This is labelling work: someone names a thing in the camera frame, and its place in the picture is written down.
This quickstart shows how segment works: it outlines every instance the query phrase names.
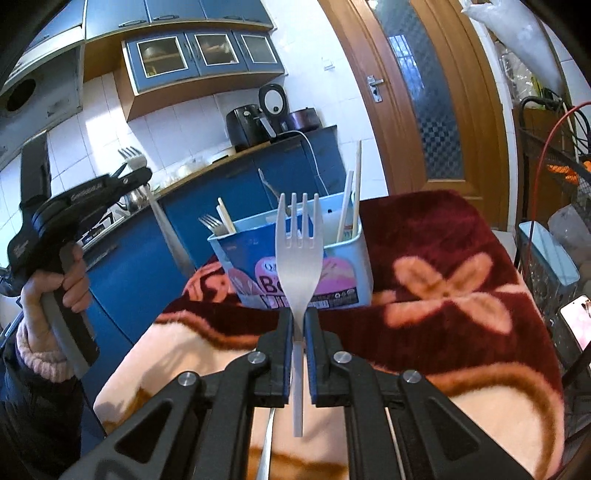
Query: fleece blanket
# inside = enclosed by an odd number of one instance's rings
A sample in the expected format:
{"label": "fleece blanket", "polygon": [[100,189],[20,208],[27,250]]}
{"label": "fleece blanket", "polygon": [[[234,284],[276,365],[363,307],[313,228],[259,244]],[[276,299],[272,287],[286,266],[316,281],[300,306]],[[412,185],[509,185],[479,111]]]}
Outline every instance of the fleece blanket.
{"label": "fleece blanket", "polygon": [[[557,358],[529,291],[486,222],[443,191],[367,200],[360,214],[373,302],[321,311],[322,328],[376,368],[422,372],[535,479],[551,476],[564,444]],[[95,412],[112,431],[179,373],[211,374],[252,350],[277,317],[242,307],[212,259],[132,348]],[[293,438],[290,406],[275,414],[271,478],[345,480],[343,411],[315,408],[305,389],[302,439]],[[256,409],[249,479],[267,420],[268,410]]]}

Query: white plastic fork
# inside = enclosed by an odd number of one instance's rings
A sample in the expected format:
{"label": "white plastic fork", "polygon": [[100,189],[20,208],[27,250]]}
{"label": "white plastic fork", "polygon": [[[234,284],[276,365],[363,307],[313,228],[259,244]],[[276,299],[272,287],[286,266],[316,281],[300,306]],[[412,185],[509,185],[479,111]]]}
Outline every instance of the white plastic fork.
{"label": "white plastic fork", "polygon": [[318,194],[314,195],[314,236],[309,236],[308,194],[303,194],[301,236],[297,228],[297,196],[291,194],[291,229],[285,231],[285,194],[277,209],[275,258],[277,275],[294,318],[291,354],[291,394],[294,407],[294,436],[303,436],[304,417],[304,314],[318,286],[324,255],[322,211]]}

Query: range hood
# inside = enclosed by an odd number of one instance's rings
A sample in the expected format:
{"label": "range hood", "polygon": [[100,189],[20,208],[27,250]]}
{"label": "range hood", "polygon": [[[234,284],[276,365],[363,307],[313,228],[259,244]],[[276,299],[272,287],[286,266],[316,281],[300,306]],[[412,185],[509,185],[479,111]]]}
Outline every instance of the range hood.
{"label": "range hood", "polygon": [[82,27],[74,27],[27,50],[12,69],[7,82],[0,90],[0,96],[4,95],[4,93],[33,70],[61,53],[76,48],[83,43],[84,29]]}
{"label": "range hood", "polygon": [[70,33],[76,30],[82,32],[72,28],[26,52],[3,86],[0,170],[31,137],[82,110],[84,44],[82,39],[67,43],[82,37]]}

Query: black jacket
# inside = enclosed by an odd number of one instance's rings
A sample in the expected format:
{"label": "black jacket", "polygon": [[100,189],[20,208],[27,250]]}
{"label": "black jacket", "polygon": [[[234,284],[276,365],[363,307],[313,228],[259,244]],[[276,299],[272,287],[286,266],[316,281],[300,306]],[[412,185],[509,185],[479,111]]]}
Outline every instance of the black jacket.
{"label": "black jacket", "polygon": [[72,378],[54,384],[33,373],[18,353],[14,336],[2,359],[6,398],[0,403],[0,478],[57,479],[80,458],[80,382]]}

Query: upper cabinet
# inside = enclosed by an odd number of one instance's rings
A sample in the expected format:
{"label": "upper cabinet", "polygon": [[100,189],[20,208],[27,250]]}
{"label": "upper cabinet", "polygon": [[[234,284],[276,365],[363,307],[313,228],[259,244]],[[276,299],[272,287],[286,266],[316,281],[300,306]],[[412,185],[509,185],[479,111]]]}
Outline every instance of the upper cabinet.
{"label": "upper cabinet", "polygon": [[71,0],[33,39],[27,50],[59,35],[66,30],[82,25],[84,16],[84,1]]}
{"label": "upper cabinet", "polygon": [[[82,5],[80,12],[84,10],[84,0],[72,0],[66,8],[74,9],[74,4]],[[205,19],[272,27],[261,0],[87,0],[86,39],[159,22]]]}
{"label": "upper cabinet", "polygon": [[233,32],[250,72],[283,73],[283,65],[269,35],[244,31]]}
{"label": "upper cabinet", "polygon": [[199,76],[184,33],[130,41],[127,50],[138,92]]}
{"label": "upper cabinet", "polygon": [[205,18],[199,0],[145,0],[145,4],[151,22]]}
{"label": "upper cabinet", "polygon": [[273,25],[261,0],[201,0],[209,20],[238,20]]}
{"label": "upper cabinet", "polygon": [[248,68],[236,39],[230,31],[187,32],[199,73],[216,75],[247,72]]}
{"label": "upper cabinet", "polygon": [[87,0],[86,38],[148,23],[144,0]]}

